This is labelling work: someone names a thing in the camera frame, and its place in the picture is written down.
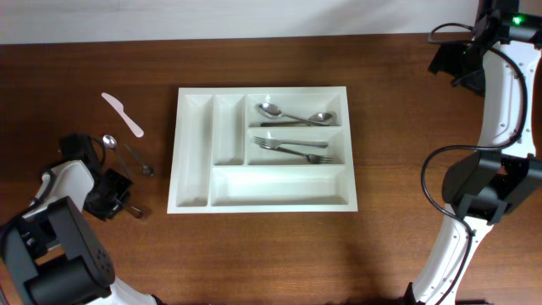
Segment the steel tablespoon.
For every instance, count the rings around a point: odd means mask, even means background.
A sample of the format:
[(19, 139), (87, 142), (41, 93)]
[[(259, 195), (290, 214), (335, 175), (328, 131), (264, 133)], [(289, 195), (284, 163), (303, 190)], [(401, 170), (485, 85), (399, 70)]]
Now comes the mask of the steel tablespoon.
[[(313, 124), (316, 123), (317, 126), (319, 126), (320, 124), (322, 124), (323, 126), (335, 125), (336, 113), (334, 112), (315, 113), (312, 116), (310, 116), (307, 120), (313, 122)], [(311, 126), (311, 124), (308, 124), (306, 122), (301, 122), (298, 120), (283, 121), (283, 122), (264, 122), (260, 124), (261, 127), (282, 127), (282, 126), (294, 126), (294, 125)]]
[(308, 119), (302, 119), (290, 114), (286, 114), (278, 106), (272, 103), (260, 103), (257, 105), (257, 110), (260, 114), (262, 114), (263, 116), (269, 119), (281, 119), (282, 117), (287, 117), (287, 118), (294, 119), (296, 121), (302, 122), (310, 126), (325, 126), (325, 124), (320, 123), (320, 122), (315, 122)]

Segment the steel fork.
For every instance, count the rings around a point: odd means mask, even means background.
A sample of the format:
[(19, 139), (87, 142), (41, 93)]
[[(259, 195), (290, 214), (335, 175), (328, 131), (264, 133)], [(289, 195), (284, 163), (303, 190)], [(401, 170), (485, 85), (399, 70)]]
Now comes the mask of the steel fork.
[(281, 145), (296, 145), (305, 147), (327, 148), (329, 144), (326, 141), (293, 141), (293, 140), (278, 140), (272, 138), (263, 138), (254, 136), (253, 142), (266, 147), (279, 147)]
[(289, 153), (292, 155), (296, 155), (299, 157), (303, 157), (306, 159), (310, 164), (330, 164), (333, 162), (333, 159), (330, 157), (325, 157), (317, 154), (311, 154), (311, 153), (303, 153), (303, 152), (297, 152), (293, 151), (287, 148), (283, 147), (277, 147), (276, 150), (280, 153)]

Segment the steel tweezers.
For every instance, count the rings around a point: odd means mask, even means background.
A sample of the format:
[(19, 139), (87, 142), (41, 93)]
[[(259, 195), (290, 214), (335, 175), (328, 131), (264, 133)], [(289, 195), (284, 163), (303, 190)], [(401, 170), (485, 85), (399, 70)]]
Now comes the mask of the steel tweezers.
[(121, 203), (120, 206), (124, 211), (126, 211), (136, 219), (144, 219), (146, 217), (142, 209), (132, 206), (129, 203)]

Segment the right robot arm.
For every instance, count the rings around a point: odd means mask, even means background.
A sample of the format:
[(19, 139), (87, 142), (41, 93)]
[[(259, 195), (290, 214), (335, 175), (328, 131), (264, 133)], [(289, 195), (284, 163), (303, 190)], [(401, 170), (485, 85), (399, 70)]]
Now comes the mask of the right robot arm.
[(519, 1), (478, 4), (467, 40), (441, 41), (429, 65), (433, 74), (451, 75), (484, 98), (482, 130), (476, 145), (450, 145), (431, 152), (469, 154), (445, 173), (440, 233), (423, 271), (409, 283), (401, 304), (455, 304), (456, 293), (481, 241), (541, 186), (532, 110), (536, 70), (541, 60), (541, 18), (522, 11)]

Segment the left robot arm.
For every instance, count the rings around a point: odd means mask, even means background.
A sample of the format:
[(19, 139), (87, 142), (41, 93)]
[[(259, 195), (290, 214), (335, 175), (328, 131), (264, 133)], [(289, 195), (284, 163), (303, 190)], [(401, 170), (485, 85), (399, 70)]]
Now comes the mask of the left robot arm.
[(85, 134), (59, 141), (61, 160), (40, 173), (30, 205), (1, 227), (1, 259), (24, 304), (161, 305), (116, 274), (83, 217), (102, 221), (128, 208), (131, 180), (105, 169), (106, 147)]

